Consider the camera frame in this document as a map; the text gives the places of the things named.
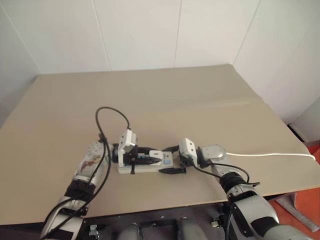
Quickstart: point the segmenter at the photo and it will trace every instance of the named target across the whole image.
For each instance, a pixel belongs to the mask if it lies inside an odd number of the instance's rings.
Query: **white cable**
[[[227,155],[230,156],[237,156],[237,157],[265,157],[265,156],[303,156],[303,157],[310,157],[314,161],[316,160],[316,157],[311,154],[304,154],[304,153],[279,153],[279,152],[273,152],[273,153],[261,153],[261,154],[238,154],[238,153],[231,153],[227,152]]]

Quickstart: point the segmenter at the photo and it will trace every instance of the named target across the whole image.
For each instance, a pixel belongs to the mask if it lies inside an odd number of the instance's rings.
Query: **table surface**
[[[98,107],[123,111],[140,146],[162,149],[189,138],[196,146],[222,145],[232,153],[308,153],[231,65],[40,75],[0,129],[0,225],[42,222],[64,195],[88,145],[97,140]],[[111,143],[126,128],[101,112]],[[264,196],[320,185],[310,157],[235,157]],[[217,203],[226,195],[217,180],[187,174],[110,178],[87,217]]]

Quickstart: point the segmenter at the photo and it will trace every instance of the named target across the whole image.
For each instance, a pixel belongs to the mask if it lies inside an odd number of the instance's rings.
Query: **black cable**
[[[99,129],[100,134],[102,135],[102,141],[106,138],[106,136],[105,136],[105,134],[104,134],[104,131],[103,131],[102,128],[101,128],[101,125],[100,125],[100,122],[99,122],[99,118],[98,118],[99,112],[100,112],[102,109],[113,110],[113,111],[117,112],[118,114],[120,114],[120,115],[121,115],[122,117],[124,117],[124,119],[126,120],[126,123],[127,123],[126,128],[127,128],[127,129],[130,129],[130,122],[129,122],[128,118],[127,118],[122,112],[120,112],[118,109],[115,109],[115,108],[110,107],[110,106],[102,106],[102,107],[99,107],[99,108],[95,111],[95,123],[96,123],[96,125],[97,125],[97,127],[98,127],[98,129]],[[93,174],[91,175],[91,177],[90,177],[90,179],[89,179],[89,182],[88,182],[88,185],[91,183],[92,179],[94,178],[95,174],[97,173],[97,171],[98,171],[101,163],[104,161],[105,156],[106,156],[106,145],[104,144],[104,145],[103,145],[103,154],[102,154],[102,157],[101,157],[101,159],[100,159],[99,164],[96,166]]]
[[[179,151],[179,145],[176,145],[176,146],[169,146],[165,149],[162,150],[162,152],[178,152]]]
[[[232,217],[232,212],[230,210],[228,220],[226,221],[225,240],[229,240],[231,217]]]
[[[244,170],[243,168],[239,167],[239,166],[234,166],[234,165],[230,165],[230,164],[223,164],[223,163],[210,163],[210,165],[211,166],[212,165],[218,165],[218,166],[225,166],[225,167],[238,169],[238,170],[242,171],[246,175],[246,182],[249,183],[249,181],[250,181],[249,173],[246,170]]]
[[[254,187],[260,184],[260,182],[258,182],[258,181],[257,182],[249,182],[250,181],[249,173],[246,170],[244,170],[243,168],[239,167],[239,166],[223,164],[223,163],[211,163],[210,165],[211,166],[212,165],[225,166],[225,167],[235,168],[235,169],[238,169],[238,170],[242,171],[247,177],[246,183],[242,183],[242,184],[253,185]]]
[[[196,167],[196,165],[194,165],[194,164],[193,164],[192,166],[193,166],[196,170],[198,170],[199,172],[202,172],[202,173],[204,173],[204,174],[209,174],[209,175],[214,176],[214,177],[216,177],[216,178],[218,178],[218,179],[221,178],[221,176],[218,176],[218,175],[213,174],[213,173],[211,173],[211,172],[204,171],[204,170]]]
[[[127,118],[122,112],[120,112],[119,110],[117,110],[117,109],[115,109],[115,108],[113,108],[113,107],[110,107],[110,106],[102,106],[102,107],[99,107],[99,108],[95,111],[95,122],[96,122],[96,125],[97,125],[98,129],[99,129],[99,132],[100,132],[104,137],[106,137],[106,136],[105,136],[104,132],[102,131],[102,128],[101,128],[100,123],[99,123],[99,120],[98,120],[98,114],[99,114],[100,110],[102,110],[102,109],[113,110],[113,111],[117,112],[118,114],[120,114],[120,115],[121,115],[122,117],[124,117],[124,119],[126,120],[126,123],[127,123],[127,127],[126,127],[126,128],[127,128],[127,129],[131,129],[131,128],[130,128],[130,122],[129,122],[128,118]]]
[[[101,189],[103,188],[103,186],[105,185],[107,179],[108,179],[108,176],[110,174],[110,170],[111,170],[111,151],[110,151],[110,148],[109,148],[109,143],[108,143],[108,140],[104,134],[104,131],[102,130],[101,128],[101,125],[100,125],[100,122],[99,122],[99,111],[102,110],[102,109],[109,109],[109,110],[113,110],[117,113],[119,113],[121,116],[124,117],[124,119],[126,120],[127,122],[127,129],[130,129],[130,123],[129,123],[129,120],[127,119],[127,117],[122,113],[120,112],[119,110],[113,108],[113,107],[109,107],[109,106],[103,106],[103,107],[99,107],[96,112],[95,112],[95,122],[96,122],[96,125],[99,129],[99,132],[100,132],[100,140],[102,141],[103,143],[103,149],[104,149],[104,153],[103,153],[103,156],[98,164],[98,166],[95,168],[89,182],[91,182],[93,176],[96,174],[97,170],[98,170],[98,167],[101,165],[105,155],[106,155],[106,149],[107,149],[107,153],[108,153],[108,168],[107,168],[107,171],[106,171],[106,174],[105,174],[105,177],[100,185],[100,187],[97,189],[97,191],[92,195],[92,197],[85,203],[83,204],[78,210],[74,211],[69,217],[67,217],[64,221],[62,221],[60,224],[58,224],[55,228],[53,228],[50,232],[48,232],[47,234],[45,234],[42,238],[40,238],[40,240],[45,240],[47,239],[48,237],[50,237],[52,234],[54,234],[59,228],[61,228],[66,222],[68,222],[70,219],[72,219],[73,217],[75,217],[77,214],[79,214],[83,209],[85,209],[85,207],[98,195],[98,193],[101,191]],[[64,203],[67,203],[68,201],[71,201],[70,198],[65,200]]]

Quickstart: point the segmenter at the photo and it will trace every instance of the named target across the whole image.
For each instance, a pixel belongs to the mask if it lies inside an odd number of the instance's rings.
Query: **wall seam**
[[[101,24],[100,24],[100,20],[99,20],[99,16],[98,16],[95,0],[92,0],[92,5],[93,5],[94,14],[95,14],[96,24],[98,25],[98,28],[99,28],[99,33],[100,33],[100,38],[101,38],[103,49],[104,49],[105,58],[106,58],[107,63],[108,63],[107,65],[109,66],[110,71],[112,71],[112,65],[111,65],[109,54],[108,54],[106,41],[105,41],[105,38],[104,38],[104,36],[102,34]]]
[[[176,58],[177,58],[177,49],[178,49],[178,40],[179,40],[179,31],[180,31],[182,1],[183,0],[180,1],[178,26],[177,26],[177,30],[176,30],[176,40],[175,40],[175,51],[174,51],[174,58],[173,58],[173,68],[176,67]]]
[[[40,74],[43,73],[43,71],[41,70],[40,66],[38,65],[38,63],[36,62],[34,56],[32,55],[31,51],[29,50],[27,44],[25,43],[24,39],[22,38],[22,36],[20,35],[20,33],[18,32],[18,29],[15,25],[15,23],[13,22],[13,20],[11,19],[10,15],[8,14],[5,6],[2,4],[2,2],[0,1],[0,7],[2,8],[2,10],[4,11],[4,14],[6,15],[6,17],[8,18],[10,24],[12,25],[15,33],[17,34],[18,38],[20,39],[20,41],[22,42],[23,46],[25,47],[25,50],[27,51],[27,53],[29,54],[30,58],[32,59],[34,65],[38,68],[38,71]]]
[[[251,28],[251,26],[252,26],[252,24],[253,24],[253,22],[254,22],[254,20],[255,20],[255,18],[256,18],[256,14],[257,14],[257,11],[258,11],[258,9],[259,9],[259,7],[260,7],[261,1],[262,1],[262,0],[259,0],[258,4],[257,4],[257,6],[256,6],[256,9],[255,9],[254,14],[253,14],[253,16],[252,16],[252,19],[251,19],[251,22],[250,22],[250,24],[249,24],[249,26],[248,26],[248,29],[246,30],[246,33],[245,33],[245,35],[244,35],[244,38],[243,38],[242,43],[241,43],[241,45],[240,45],[240,48],[239,48],[238,52],[236,53],[235,58],[234,58],[234,60],[233,60],[233,63],[232,63],[233,66],[236,64],[236,61],[237,61],[238,56],[239,56],[239,54],[240,54],[240,51],[241,51],[241,49],[242,49],[242,47],[243,47],[243,45],[244,45],[244,43],[245,43],[245,41],[246,41],[246,38],[247,38],[248,33],[249,33],[249,31],[250,31],[250,28]]]

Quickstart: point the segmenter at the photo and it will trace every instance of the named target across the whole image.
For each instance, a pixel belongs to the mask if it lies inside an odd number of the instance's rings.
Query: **white wall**
[[[290,126],[306,142],[320,140],[320,97]]]
[[[319,0],[0,0],[0,126],[37,74],[226,63],[292,122],[320,96],[319,14]]]

